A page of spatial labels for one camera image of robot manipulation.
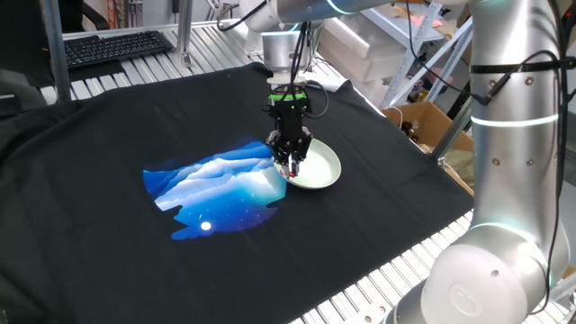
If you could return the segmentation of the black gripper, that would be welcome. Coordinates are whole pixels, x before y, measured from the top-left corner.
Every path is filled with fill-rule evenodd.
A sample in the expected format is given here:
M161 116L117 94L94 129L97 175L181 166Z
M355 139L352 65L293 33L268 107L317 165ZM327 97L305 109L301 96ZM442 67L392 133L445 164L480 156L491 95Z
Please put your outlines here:
M265 144L282 174L290 173L292 177L299 174L300 163L307 157L313 139L313 135L302 123L304 110L299 103L298 99L268 97L268 114L274 121L274 129L266 137ZM298 138L292 144L290 156L282 147L283 138Z

